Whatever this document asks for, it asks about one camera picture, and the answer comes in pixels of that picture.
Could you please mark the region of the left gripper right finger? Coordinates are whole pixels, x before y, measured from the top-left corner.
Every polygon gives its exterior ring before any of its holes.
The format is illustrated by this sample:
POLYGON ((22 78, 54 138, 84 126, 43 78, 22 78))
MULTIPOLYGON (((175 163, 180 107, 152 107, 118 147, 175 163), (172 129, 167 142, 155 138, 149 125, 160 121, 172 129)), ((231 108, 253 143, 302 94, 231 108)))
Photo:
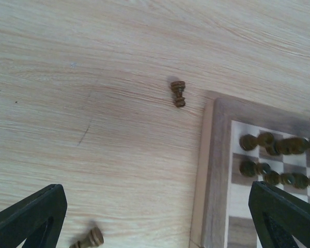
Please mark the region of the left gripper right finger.
POLYGON ((310 204, 263 181, 254 181, 249 209, 262 247, 310 247, 310 204))

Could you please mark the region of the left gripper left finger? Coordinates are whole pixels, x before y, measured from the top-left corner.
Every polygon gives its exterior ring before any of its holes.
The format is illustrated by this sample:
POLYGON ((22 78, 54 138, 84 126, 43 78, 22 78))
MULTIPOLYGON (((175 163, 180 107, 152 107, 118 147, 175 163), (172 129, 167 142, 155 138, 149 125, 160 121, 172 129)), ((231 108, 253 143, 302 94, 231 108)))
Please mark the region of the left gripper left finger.
POLYGON ((46 186, 0 212, 0 247, 56 247, 66 212, 63 186, 46 186))

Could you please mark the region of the dark pawn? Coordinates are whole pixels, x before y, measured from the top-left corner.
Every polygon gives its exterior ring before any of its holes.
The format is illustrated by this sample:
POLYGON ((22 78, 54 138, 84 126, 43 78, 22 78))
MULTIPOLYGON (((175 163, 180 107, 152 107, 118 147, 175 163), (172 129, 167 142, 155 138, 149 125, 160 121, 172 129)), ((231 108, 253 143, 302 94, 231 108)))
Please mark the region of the dark pawn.
POLYGON ((83 240, 79 240, 70 245, 70 248, 99 247, 104 244, 104 237, 98 227, 92 228, 83 240))
POLYGON ((306 189, 309 186, 309 178, 303 173, 290 173, 293 178, 292 185, 297 189, 306 189))
POLYGON ((290 175, 287 173, 277 173, 276 171, 270 171, 263 175, 263 180, 270 185, 278 185, 278 184, 291 184, 290 175))

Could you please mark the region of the dark rook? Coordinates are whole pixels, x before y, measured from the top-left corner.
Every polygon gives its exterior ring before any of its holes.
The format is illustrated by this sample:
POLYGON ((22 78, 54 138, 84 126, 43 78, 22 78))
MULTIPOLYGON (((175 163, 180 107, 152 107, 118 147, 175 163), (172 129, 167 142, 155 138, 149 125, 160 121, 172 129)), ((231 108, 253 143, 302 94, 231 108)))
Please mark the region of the dark rook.
POLYGON ((242 161, 239 166, 242 176, 254 177, 256 175, 264 175, 271 171, 271 167, 267 163, 259 163, 253 161, 242 161))
POLYGON ((171 82, 170 88, 173 92, 174 96, 174 105, 177 108, 185 106, 185 97, 183 97, 183 92, 185 89, 185 82, 184 81, 174 81, 171 82))

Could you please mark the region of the dark knight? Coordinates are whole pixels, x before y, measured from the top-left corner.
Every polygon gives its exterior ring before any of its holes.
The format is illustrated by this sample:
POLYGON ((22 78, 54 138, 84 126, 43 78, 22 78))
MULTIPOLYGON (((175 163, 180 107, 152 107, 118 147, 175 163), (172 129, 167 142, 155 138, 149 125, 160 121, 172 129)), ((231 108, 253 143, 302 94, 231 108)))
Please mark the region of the dark knight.
POLYGON ((273 145, 275 138, 270 132, 260 133, 258 136, 246 134, 240 137, 239 145, 245 151, 254 150, 257 146, 269 147, 273 145))

